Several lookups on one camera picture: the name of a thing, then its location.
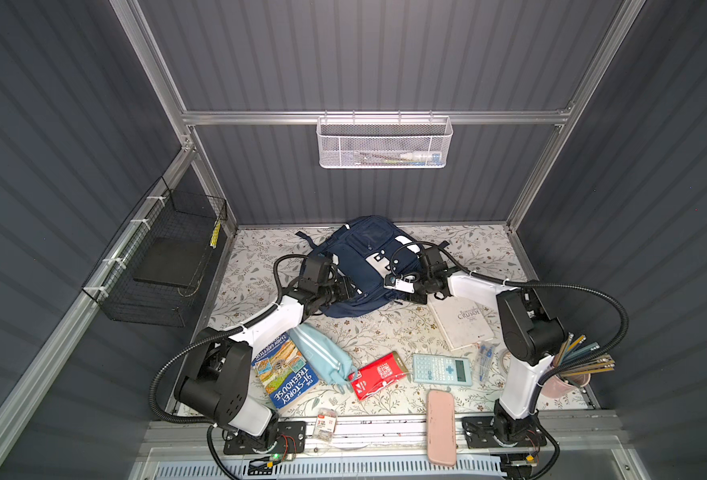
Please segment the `blue treehouse storybook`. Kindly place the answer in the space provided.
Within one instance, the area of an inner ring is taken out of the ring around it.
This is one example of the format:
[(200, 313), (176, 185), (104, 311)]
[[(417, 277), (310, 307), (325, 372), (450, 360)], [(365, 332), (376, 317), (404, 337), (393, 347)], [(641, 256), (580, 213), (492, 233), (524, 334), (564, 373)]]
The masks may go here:
[(295, 402), (319, 382), (310, 363), (287, 333), (259, 352), (251, 366), (278, 410)]

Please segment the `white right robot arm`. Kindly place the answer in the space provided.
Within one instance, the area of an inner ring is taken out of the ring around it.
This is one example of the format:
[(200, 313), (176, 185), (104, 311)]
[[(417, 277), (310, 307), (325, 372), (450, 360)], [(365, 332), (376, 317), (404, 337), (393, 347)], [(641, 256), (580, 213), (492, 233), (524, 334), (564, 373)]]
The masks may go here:
[(535, 404), (545, 384), (543, 375), (551, 369), (557, 350), (567, 339), (561, 320), (549, 315), (539, 297), (539, 290), (559, 288), (561, 284), (514, 282), (483, 275), (459, 264), (449, 268), (447, 260), (453, 256), (447, 250), (429, 242), (417, 245), (419, 268), (409, 270), (399, 261), (401, 251), (411, 246), (397, 248), (389, 258), (385, 288), (421, 297), (441, 294), (478, 304), (487, 300), (497, 304), (503, 343), (513, 359), (487, 432), (499, 445), (513, 447), (527, 433), (539, 429)]

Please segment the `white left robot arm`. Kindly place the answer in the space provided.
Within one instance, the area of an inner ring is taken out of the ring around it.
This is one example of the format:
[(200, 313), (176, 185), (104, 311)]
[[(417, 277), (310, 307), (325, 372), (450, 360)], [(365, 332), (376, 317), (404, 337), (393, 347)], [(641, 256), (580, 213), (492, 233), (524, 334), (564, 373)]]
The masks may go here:
[(277, 298), (231, 332), (209, 329), (181, 356), (173, 397), (205, 422), (252, 437), (263, 436), (274, 412), (250, 398), (251, 363), (279, 336), (321, 309), (355, 298), (355, 282), (326, 257), (288, 254), (272, 268)]

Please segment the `navy blue student backpack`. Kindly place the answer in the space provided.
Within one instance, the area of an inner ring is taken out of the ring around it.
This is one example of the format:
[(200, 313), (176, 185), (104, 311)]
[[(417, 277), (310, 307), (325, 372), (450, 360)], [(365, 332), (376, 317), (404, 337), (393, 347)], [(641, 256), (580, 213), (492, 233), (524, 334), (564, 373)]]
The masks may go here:
[(425, 305), (427, 300), (410, 300), (407, 293), (385, 289), (385, 276), (421, 271), (419, 254), (429, 247), (445, 253), (447, 242), (420, 242), (379, 215), (363, 216), (345, 223), (323, 242), (316, 243), (302, 231), (295, 235), (310, 247), (307, 256), (325, 256), (337, 266), (343, 281), (351, 282), (359, 295), (325, 308), (330, 318), (353, 318), (371, 313), (393, 301)]

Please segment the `white notebook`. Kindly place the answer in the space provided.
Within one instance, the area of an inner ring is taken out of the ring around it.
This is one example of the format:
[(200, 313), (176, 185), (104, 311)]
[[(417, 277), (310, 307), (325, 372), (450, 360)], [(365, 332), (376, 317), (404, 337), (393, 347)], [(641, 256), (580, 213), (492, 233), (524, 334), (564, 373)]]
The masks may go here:
[(495, 338), (493, 328), (483, 315), (483, 308), (473, 300), (455, 296), (443, 300), (429, 297), (427, 306), (437, 320), (449, 351)]

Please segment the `light teal pencil pouch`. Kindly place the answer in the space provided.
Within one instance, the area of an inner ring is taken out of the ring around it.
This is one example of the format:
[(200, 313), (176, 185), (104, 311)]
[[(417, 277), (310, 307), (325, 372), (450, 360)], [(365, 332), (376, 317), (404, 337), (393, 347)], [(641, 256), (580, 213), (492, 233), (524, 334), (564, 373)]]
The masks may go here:
[(340, 393), (353, 392), (348, 376), (355, 368), (346, 352), (307, 324), (292, 328), (288, 334), (320, 380)]

